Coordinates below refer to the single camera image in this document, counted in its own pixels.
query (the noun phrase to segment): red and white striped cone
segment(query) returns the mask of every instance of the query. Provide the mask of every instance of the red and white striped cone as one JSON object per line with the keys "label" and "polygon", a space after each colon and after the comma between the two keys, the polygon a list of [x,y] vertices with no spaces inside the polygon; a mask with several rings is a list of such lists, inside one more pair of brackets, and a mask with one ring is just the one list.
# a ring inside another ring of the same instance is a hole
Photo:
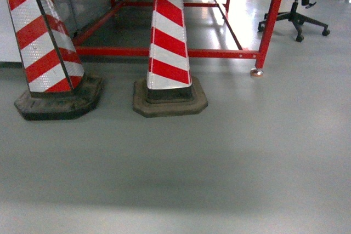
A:
{"label": "red and white striped cone", "polygon": [[145,117],[191,115],[208,105],[191,77],[183,0],[154,0],[149,72],[134,85],[133,108]]}
{"label": "red and white striped cone", "polygon": [[8,0],[29,91],[15,106],[25,119],[71,119],[96,107],[102,79],[84,74],[52,0]]}

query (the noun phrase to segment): chair base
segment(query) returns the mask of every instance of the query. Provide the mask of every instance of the chair base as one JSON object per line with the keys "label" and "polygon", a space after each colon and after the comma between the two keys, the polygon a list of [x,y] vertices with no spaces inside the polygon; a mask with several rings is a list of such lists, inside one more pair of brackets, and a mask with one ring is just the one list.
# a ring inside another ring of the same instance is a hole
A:
{"label": "chair base", "polygon": [[[298,5],[298,2],[295,1],[292,8],[291,8],[291,11],[290,12],[282,12],[282,13],[278,13],[278,16],[276,18],[277,21],[280,21],[280,20],[288,20],[290,22],[293,23],[296,31],[297,31],[297,37],[296,37],[296,41],[297,42],[302,42],[304,40],[304,37],[302,35],[302,29],[301,29],[301,26],[307,22],[307,23],[311,23],[311,24],[314,24],[314,25],[317,25],[317,26],[321,26],[324,28],[323,32],[322,32],[322,35],[323,36],[328,36],[330,34],[330,30],[328,30],[328,25],[325,24],[325,23],[322,23],[318,20],[315,20],[315,19],[312,19],[312,18],[309,18],[308,16],[305,16],[305,15],[302,15],[300,13],[297,13],[296,12],[296,9],[297,9],[297,5]],[[258,24],[258,31],[259,32],[263,32],[264,30],[264,25],[266,24],[267,22],[267,17],[268,17],[268,14],[265,14],[264,15],[264,20],[261,21],[259,24]]]}

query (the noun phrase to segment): red table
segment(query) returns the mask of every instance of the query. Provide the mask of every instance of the red table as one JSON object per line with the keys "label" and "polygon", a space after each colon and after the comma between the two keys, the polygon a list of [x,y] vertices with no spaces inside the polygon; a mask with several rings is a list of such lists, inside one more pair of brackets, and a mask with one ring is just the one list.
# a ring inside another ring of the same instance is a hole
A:
{"label": "red table", "polygon": [[[272,0],[269,8],[267,17],[267,23],[262,35],[261,44],[258,50],[243,50],[238,39],[236,38],[233,29],[231,28],[228,21],[228,10],[230,0],[227,0],[225,4],[219,3],[214,0],[215,3],[184,3],[186,7],[218,7],[222,13],[222,16],[234,38],[234,41],[238,47],[238,50],[222,50],[222,49],[189,49],[188,54],[190,57],[195,58],[225,58],[225,59],[254,59],[256,60],[255,67],[251,71],[253,76],[261,76],[263,74],[262,68],[267,55],[269,42],[273,33],[273,28],[276,20],[276,16],[279,11],[281,0]],[[137,5],[137,6],[152,6],[152,3],[148,2],[131,2],[130,0],[122,0],[116,2],[111,0],[112,10],[108,12],[102,19],[100,19],[91,28],[84,31],[82,34],[73,38],[73,43],[76,46],[79,55],[114,55],[114,56],[149,56],[148,48],[130,48],[130,47],[84,47],[81,44],[89,38],[94,31],[102,26],[109,18],[118,12],[122,7]]]}

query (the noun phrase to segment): epoxy floor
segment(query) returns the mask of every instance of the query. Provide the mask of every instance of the epoxy floor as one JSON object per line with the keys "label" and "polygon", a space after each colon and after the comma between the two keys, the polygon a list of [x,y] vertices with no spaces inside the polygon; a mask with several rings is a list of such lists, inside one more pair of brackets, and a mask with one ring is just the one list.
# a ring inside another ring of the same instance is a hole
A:
{"label": "epoxy floor", "polygon": [[[259,42],[269,1],[232,1],[246,47]],[[151,14],[132,11],[109,32],[147,47]],[[22,69],[0,64],[0,233],[351,233],[351,2],[299,11],[331,34],[305,24],[297,43],[293,25],[278,22],[262,78],[250,77],[252,60],[191,59],[209,101],[194,116],[133,112],[147,58],[84,58],[105,79],[98,108],[27,122],[13,106]],[[186,8],[185,19],[189,47],[231,45],[216,11]],[[86,45],[108,43],[109,32]]]}

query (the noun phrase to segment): chair wheel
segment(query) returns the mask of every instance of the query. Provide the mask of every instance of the chair wheel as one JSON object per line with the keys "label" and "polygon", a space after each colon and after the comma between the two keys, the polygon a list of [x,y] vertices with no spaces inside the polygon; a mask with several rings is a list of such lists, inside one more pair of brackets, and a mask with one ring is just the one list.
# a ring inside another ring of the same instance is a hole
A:
{"label": "chair wheel", "polygon": [[258,32],[263,32],[263,30],[264,30],[264,26],[258,25]]}
{"label": "chair wheel", "polygon": [[302,42],[304,39],[304,36],[303,35],[298,35],[297,38],[296,38],[296,41],[297,42]]}
{"label": "chair wheel", "polygon": [[323,30],[322,35],[328,36],[330,34],[330,30]]}

